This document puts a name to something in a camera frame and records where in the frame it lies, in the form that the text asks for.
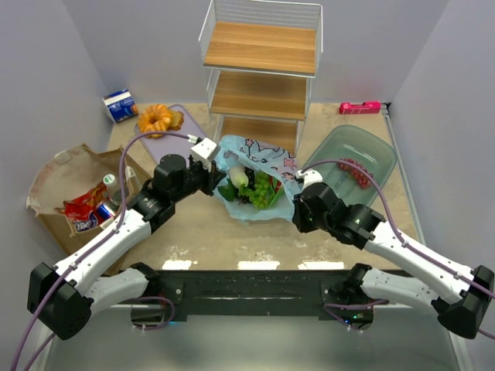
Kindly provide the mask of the green lime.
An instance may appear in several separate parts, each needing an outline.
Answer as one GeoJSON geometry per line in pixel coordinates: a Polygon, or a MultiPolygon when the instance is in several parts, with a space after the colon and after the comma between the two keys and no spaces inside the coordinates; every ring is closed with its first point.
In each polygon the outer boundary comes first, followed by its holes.
{"type": "Polygon", "coordinates": [[[238,196],[237,188],[229,179],[227,180],[227,183],[225,185],[219,185],[217,187],[217,190],[220,195],[228,202],[233,202],[238,196]]]}

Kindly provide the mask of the white radish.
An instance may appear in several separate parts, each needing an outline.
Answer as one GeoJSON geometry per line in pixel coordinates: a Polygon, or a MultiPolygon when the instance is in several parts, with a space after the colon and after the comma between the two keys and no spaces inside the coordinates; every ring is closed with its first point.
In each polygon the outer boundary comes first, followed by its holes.
{"type": "Polygon", "coordinates": [[[249,178],[245,173],[245,167],[243,165],[230,167],[228,174],[232,185],[236,189],[242,189],[248,186],[249,178]]]}

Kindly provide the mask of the light blue plastic bag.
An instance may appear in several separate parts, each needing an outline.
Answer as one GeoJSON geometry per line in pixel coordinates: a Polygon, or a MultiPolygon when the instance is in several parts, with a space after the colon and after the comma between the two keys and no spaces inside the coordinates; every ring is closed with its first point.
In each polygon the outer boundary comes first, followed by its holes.
{"type": "Polygon", "coordinates": [[[243,165],[255,172],[264,172],[271,178],[282,182],[284,195],[273,207],[270,204],[267,209],[255,209],[250,203],[240,204],[237,199],[233,202],[226,201],[218,192],[217,187],[214,195],[224,201],[224,205],[230,216],[238,220],[270,220],[284,219],[291,221],[295,212],[293,203],[294,196],[301,192],[300,185],[295,179],[297,163],[295,157],[284,148],[276,147],[242,138],[236,135],[226,135],[219,143],[220,150],[215,157],[219,170],[227,173],[218,186],[223,186],[230,179],[228,170],[230,167],[243,165]]]}

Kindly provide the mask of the green grape bunch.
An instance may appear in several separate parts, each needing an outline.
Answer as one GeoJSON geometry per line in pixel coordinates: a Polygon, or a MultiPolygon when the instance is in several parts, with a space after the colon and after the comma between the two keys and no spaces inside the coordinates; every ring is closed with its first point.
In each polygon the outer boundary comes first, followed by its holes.
{"type": "Polygon", "coordinates": [[[272,198],[270,176],[264,172],[255,173],[255,195],[250,203],[255,209],[267,209],[272,198]]]}

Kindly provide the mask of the red dragon fruit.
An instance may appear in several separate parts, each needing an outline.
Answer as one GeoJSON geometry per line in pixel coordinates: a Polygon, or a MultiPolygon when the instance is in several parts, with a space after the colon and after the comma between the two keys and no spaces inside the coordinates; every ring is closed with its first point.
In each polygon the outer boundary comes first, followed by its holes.
{"type": "Polygon", "coordinates": [[[282,182],[276,178],[271,178],[271,188],[273,191],[273,197],[271,198],[270,207],[273,207],[273,205],[275,205],[284,195],[284,188],[282,182]]]}

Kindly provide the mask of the green label water bottle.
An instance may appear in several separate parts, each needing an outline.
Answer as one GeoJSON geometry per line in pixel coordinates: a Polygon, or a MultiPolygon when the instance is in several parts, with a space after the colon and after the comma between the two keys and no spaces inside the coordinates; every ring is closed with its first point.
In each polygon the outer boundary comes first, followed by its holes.
{"type": "Polygon", "coordinates": [[[121,187],[118,178],[109,173],[103,177],[103,183],[106,188],[106,194],[108,201],[113,205],[121,205],[121,187]]]}

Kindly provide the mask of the red bull can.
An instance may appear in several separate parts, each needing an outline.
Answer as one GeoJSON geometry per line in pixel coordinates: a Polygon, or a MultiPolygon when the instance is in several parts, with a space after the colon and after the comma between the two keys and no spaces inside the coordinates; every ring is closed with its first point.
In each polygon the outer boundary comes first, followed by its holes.
{"type": "Polygon", "coordinates": [[[103,201],[98,203],[94,210],[94,213],[97,217],[99,225],[102,225],[104,222],[107,222],[108,220],[114,219],[116,215],[114,205],[108,201],[103,201]]]}

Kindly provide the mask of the red candy bag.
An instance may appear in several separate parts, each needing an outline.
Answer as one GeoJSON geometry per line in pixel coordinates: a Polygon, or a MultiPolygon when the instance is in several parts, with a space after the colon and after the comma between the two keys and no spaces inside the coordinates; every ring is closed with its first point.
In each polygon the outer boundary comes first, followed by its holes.
{"type": "Polygon", "coordinates": [[[76,199],[63,202],[63,214],[74,225],[77,232],[84,232],[100,226],[107,215],[101,212],[105,200],[106,186],[99,182],[76,199]]]}

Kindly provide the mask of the brown paper grocery bag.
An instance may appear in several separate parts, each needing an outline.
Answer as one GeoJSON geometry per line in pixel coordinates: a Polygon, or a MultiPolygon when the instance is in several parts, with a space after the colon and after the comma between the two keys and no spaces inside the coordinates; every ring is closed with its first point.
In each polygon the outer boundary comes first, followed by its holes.
{"type": "Polygon", "coordinates": [[[77,232],[63,214],[63,202],[83,195],[102,182],[106,174],[117,176],[122,152],[120,147],[96,153],[86,144],[78,145],[55,155],[37,174],[26,207],[35,213],[67,256],[100,234],[103,226],[77,232]]]}

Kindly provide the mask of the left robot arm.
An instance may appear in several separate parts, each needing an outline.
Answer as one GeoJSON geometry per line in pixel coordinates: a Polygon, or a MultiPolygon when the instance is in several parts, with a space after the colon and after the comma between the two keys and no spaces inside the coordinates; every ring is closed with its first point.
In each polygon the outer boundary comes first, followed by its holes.
{"type": "Polygon", "coordinates": [[[27,309],[62,340],[74,337],[98,312],[141,297],[159,281],[145,264],[112,277],[103,273],[139,242],[150,237],[176,211],[176,204],[201,191],[213,195],[226,176],[203,155],[166,155],[154,175],[124,207],[124,214],[76,253],[30,273],[27,309]]]}

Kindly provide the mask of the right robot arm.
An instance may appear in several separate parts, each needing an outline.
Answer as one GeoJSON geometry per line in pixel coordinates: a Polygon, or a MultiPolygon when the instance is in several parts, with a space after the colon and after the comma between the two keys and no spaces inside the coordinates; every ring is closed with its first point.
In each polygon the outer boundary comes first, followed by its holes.
{"type": "Polygon", "coordinates": [[[483,265],[471,268],[437,254],[370,207],[346,205],[323,182],[305,187],[293,203],[292,222],[299,232],[325,231],[342,244],[382,257],[406,272],[405,276],[388,274],[359,264],[344,281],[343,289],[372,301],[426,311],[465,339],[481,333],[493,299],[491,269],[483,265]]]}

